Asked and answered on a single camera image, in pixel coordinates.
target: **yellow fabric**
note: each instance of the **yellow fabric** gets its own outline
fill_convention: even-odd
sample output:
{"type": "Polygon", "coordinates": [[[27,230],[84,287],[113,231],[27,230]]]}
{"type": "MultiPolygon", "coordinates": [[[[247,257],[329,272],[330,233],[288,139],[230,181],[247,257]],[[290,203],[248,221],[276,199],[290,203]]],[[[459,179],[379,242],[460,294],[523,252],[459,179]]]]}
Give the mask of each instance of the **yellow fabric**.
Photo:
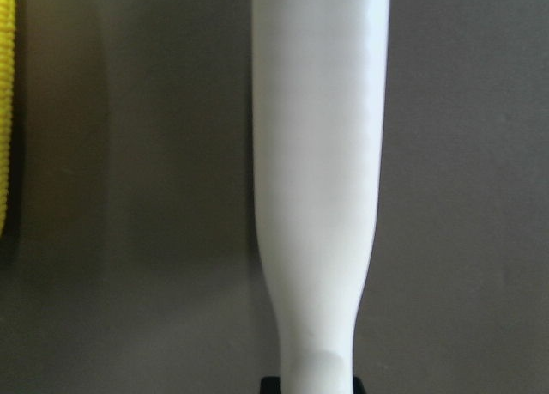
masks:
{"type": "Polygon", "coordinates": [[[0,0],[0,234],[8,200],[9,138],[14,83],[15,0],[0,0]]]}

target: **yellow textured edge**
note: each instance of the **yellow textured edge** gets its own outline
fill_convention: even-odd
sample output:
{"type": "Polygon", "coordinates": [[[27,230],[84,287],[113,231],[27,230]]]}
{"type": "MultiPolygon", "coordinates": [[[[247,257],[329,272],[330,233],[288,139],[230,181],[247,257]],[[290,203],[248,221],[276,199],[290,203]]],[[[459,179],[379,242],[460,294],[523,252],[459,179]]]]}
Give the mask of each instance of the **yellow textured edge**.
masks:
{"type": "Polygon", "coordinates": [[[0,235],[6,220],[14,84],[15,0],[0,0],[0,235]]]}

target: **yellow rope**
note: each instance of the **yellow rope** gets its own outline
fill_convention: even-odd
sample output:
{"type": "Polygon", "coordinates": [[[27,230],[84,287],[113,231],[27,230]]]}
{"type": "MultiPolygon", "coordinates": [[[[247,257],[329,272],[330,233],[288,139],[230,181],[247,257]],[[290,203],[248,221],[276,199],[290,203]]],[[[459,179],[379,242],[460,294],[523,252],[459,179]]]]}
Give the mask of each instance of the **yellow rope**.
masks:
{"type": "Polygon", "coordinates": [[[15,0],[0,0],[0,234],[8,200],[9,138],[14,83],[15,0]]]}

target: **white handle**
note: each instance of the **white handle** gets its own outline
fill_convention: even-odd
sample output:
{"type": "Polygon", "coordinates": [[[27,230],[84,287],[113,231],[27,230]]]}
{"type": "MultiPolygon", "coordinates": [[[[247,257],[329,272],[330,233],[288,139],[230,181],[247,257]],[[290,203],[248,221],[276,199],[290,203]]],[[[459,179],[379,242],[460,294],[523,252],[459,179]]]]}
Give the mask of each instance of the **white handle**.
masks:
{"type": "Polygon", "coordinates": [[[252,2],[256,223],[282,394],[352,394],[389,0],[252,2]]]}

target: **white cylindrical object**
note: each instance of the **white cylindrical object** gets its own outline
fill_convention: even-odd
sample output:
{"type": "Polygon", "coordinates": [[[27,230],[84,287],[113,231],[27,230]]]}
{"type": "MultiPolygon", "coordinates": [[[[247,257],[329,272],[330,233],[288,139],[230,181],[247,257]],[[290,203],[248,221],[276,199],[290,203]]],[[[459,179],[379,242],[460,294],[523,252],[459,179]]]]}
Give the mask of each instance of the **white cylindrical object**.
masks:
{"type": "Polygon", "coordinates": [[[352,394],[389,0],[252,0],[256,227],[282,394],[352,394]]]}

